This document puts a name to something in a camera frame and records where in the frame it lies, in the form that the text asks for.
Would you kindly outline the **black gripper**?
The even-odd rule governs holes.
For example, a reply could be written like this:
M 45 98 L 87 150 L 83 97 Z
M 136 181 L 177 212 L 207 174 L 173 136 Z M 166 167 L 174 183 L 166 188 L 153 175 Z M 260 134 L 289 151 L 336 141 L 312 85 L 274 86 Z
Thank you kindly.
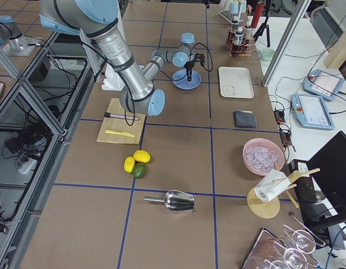
M 196 63 L 199 63 L 201 67 L 204 67 L 205 56 L 203 53 L 191 54 L 189 60 L 185 63 L 184 68 L 186 69 L 187 81 L 192 80 L 192 69 L 194 68 Z

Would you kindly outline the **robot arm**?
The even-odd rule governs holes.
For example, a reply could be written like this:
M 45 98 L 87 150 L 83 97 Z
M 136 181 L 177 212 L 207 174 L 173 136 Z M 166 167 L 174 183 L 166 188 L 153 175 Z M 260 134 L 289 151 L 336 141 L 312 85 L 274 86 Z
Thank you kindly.
M 157 50 L 144 68 L 136 63 L 122 34 L 118 29 L 119 5 L 117 1 L 41 1 L 41 24 L 52 31 L 67 35 L 84 33 L 95 40 L 102 50 L 103 58 L 125 84 L 119 100 L 124 110 L 131 113 L 159 115 L 165 105 L 163 90 L 155 88 L 153 78 L 168 63 L 184 67 L 182 76 L 192 80 L 196 62 L 203 64 L 204 55 L 195 52 L 192 33 L 181 36 L 178 48 Z

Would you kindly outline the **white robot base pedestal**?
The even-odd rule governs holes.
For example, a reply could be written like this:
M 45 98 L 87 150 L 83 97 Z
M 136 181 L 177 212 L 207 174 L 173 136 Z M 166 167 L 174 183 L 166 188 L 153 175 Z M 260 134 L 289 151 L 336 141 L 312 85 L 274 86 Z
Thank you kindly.
M 100 1 L 98 15 L 102 23 L 95 40 L 107 58 L 106 86 L 111 90 L 124 87 L 132 94 L 144 92 L 147 81 L 120 31 L 120 11 L 117 1 Z

